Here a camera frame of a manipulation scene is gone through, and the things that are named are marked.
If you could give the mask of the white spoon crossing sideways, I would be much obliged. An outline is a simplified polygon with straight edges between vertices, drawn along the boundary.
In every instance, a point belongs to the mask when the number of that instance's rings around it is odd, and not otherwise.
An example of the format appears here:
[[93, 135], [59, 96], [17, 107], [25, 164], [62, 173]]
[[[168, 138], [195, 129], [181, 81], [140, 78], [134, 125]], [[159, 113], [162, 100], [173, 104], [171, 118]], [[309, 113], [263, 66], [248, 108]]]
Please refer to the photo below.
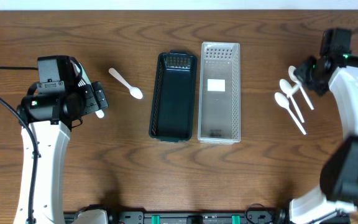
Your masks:
[[286, 92], [286, 95], [287, 95], [287, 98], [293, 96], [294, 93], [296, 93], [298, 90], [299, 90], [299, 85], [296, 84], [294, 86], [291, 86], [290, 84], [287, 85], [287, 92]]

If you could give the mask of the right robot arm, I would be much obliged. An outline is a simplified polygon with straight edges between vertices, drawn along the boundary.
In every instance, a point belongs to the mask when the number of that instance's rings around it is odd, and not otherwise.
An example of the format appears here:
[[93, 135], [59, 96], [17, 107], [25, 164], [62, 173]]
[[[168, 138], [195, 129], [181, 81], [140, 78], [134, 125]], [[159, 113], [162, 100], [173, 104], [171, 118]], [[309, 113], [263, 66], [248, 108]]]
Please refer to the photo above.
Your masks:
[[330, 91], [338, 107], [343, 143], [325, 163], [319, 185], [290, 201], [277, 223], [349, 223], [358, 208], [358, 56], [350, 54], [310, 57], [290, 75], [322, 95]]

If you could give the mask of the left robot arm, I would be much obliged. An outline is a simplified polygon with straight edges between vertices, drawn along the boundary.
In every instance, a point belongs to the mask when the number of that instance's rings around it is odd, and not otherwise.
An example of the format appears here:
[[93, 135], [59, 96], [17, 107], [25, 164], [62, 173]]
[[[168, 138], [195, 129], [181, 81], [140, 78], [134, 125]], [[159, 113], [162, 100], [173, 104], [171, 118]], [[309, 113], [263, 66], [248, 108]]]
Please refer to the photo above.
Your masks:
[[108, 107], [100, 82], [34, 83], [17, 107], [26, 121], [21, 190], [14, 223], [65, 223], [62, 191], [65, 154], [72, 122], [104, 116]]

